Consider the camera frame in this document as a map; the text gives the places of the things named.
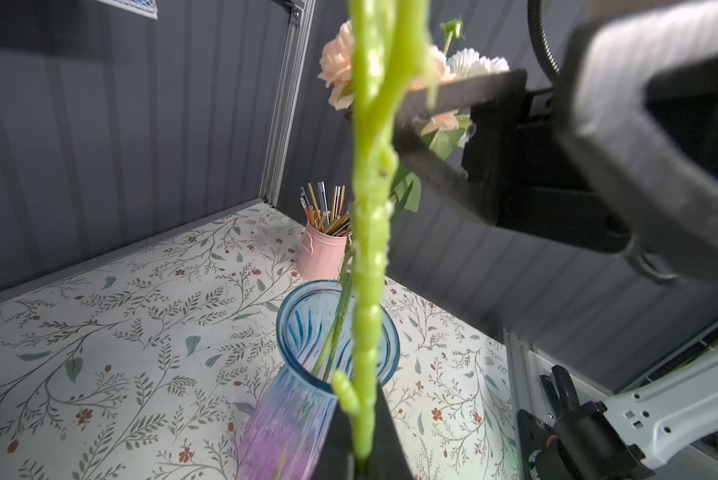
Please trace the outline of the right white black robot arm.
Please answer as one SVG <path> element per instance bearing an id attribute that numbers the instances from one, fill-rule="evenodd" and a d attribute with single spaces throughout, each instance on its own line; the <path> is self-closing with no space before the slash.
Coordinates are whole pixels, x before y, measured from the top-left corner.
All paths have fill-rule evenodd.
<path id="1" fill-rule="evenodd" d="M 412 93 L 394 144 L 405 167 L 477 220 L 619 257 L 666 289 L 718 288 L 718 1 L 602 1 L 549 50 L 526 5 L 549 86 L 523 69 Z M 559 361 L 523 372 L 545 398 L 517 412 L 519 468 L 537 479 L 643 479 L 718 431 L 718 348 L 654 383 L 581 402 Z"/>

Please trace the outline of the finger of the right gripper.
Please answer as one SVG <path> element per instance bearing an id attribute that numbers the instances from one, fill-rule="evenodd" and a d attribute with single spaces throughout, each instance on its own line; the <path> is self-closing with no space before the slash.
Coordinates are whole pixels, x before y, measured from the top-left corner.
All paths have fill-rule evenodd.
<path id="1" fill-rule="evenodd" d="M 486 225 L 496 225 L 499 202 L 484 183 L 468 180 L 425 146 L 413 129 L 396 128 L 393 146 L 400 163 L 433 190 Z"/>
<path id="2" fill-rule="evenodd" d="M 527 77 L 525 69 L 517 69 L 441 83 L 432 105 L 428 103 L 427 90 L 409 91 L 395 116 L 395 127 L 403 128 L 416 119 L 494 102 L 516 93 L 522 94 Z"/>

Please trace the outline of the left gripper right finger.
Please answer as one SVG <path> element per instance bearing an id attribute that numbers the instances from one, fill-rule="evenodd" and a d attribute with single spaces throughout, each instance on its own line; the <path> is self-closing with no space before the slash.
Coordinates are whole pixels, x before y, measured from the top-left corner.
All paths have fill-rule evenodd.
<path id="1" fill-rule="evenodd" d="M 367 478 L 375 480 L 413 480 L 404 455 L 382 386 L 377 384 L 373 449 L 369 457 Z"/>

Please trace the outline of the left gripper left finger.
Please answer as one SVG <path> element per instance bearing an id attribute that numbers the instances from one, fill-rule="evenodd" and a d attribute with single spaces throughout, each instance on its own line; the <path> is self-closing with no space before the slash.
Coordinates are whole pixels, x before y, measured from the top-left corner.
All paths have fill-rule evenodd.
<path id="1" fill-rule="evenodd" d="M 350 480 L 353 478 L 354 456 L 351 423 L 349 417 L 337 407 L 311 479 Z"/>

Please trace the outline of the cream peach rose stem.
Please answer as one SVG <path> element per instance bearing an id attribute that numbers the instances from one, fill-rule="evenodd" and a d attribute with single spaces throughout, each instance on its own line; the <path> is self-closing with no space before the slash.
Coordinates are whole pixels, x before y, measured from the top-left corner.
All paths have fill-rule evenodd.
<path id="1" fill-rule="evenodd" d="M 346 110 L 354 100 L 352 80 L 352 58 L 355 50 L 355 38 L 351 21 L 345 21 L 339 29 L 336 37 L 328 42 L 322 49 L 319 64 L 321 73 L 318 78 L 325 81 L 325 86 L 331 88 L 329 105 L 335 110 Z M 429 46 L 429 53 L 433 62 L 434 72 L 437 80 L 450 82 L 455 75 L 447 66 L 444 53 L 436 46 Z M 409 90 L 423 90 L 427 87 L 427 81 L 420 77 L 414 80 Z M 433 116 L 423 127 L 421 135 L 427 135 L 435 131 L 451 131 L 459 128 L 456 118 L 456 111 L 449 111 Z"/>

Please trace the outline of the white poppy flower stem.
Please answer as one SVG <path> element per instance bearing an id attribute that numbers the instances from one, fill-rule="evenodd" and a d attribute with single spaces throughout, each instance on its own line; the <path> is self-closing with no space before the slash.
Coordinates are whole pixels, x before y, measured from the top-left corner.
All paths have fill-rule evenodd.
<path id="1" fill-rule="evenodd" d="M 473 48 L 464 48 L 456 51 L 452 55 L 448 55 L 447 52 L 452 41 L 464 37 L 463 22 L 460 19 L 454 19 L 443 23 L 441 28 L 445 35 L 445 46 L 440 50 L 446 57 L 447 66 L 450 67 L 450 70 L 455 75 L 455 79 L 452 81 L 482 75 L 498 74 L 509 70 L 509 64 L 505 58 L 488 58 Z M 423 127 L 425 127 L 431 118 L 416 120 L 414 126 L 418 136 L 423 140 L 426 146 L 442 160 L 448 159 L 455 150 L 464 148 L 476 130 L 476 126 L 468 115 L 456 111 L 459 128 L 446 132 L 435 131 L 427 135 L 421 135 Z M 399 167 L 391 183 L 389 198 L 389 206 L 392 212 L 391 219 L 395 220 L 402 210 L 416 211 L 420 204 L 421 195 L 422 181 L 406 167 Z M 346 247 L 343 264 L 338 277 L 339 284 L 343 291 L 340 295 L 335 318 L 327 334 L 325 344 L 321 347 L 317 360 L 311 369 L 311 373 L 314 376 L 324 381 L 326 381 L 333 372 L 339 338 L 343 333 L 343 325 L 349 312 L 349 300 L 353 288 L 350 273 L 352 257 L 353 252 L 351 248 Z"/>

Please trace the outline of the blue purple glass vase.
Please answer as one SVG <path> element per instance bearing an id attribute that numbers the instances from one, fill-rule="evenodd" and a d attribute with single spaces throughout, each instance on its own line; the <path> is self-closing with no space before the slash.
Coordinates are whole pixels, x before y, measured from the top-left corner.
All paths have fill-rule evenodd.
<path id="1" fill-rule="evenodd" d="M 311 479 L 338 406 L 331 385 L 311 373 L 338 307 L 336 281 L 308 282 L 284 300 L 276 320 L 283 367 L 247 422 L 241 479 Z M 354 464 L 353 479 L 368 479 Z"/>

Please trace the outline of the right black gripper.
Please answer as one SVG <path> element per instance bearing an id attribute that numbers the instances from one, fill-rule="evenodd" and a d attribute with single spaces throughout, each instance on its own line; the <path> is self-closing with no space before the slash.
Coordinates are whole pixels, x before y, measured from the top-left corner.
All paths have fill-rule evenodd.
<path id="1" fill-rule="evenodd" d="M 718 1 L 606 3 L 562 60 L 527 10 L 549 87 L 470 107 L 491 226 L 718 286 Z"/>

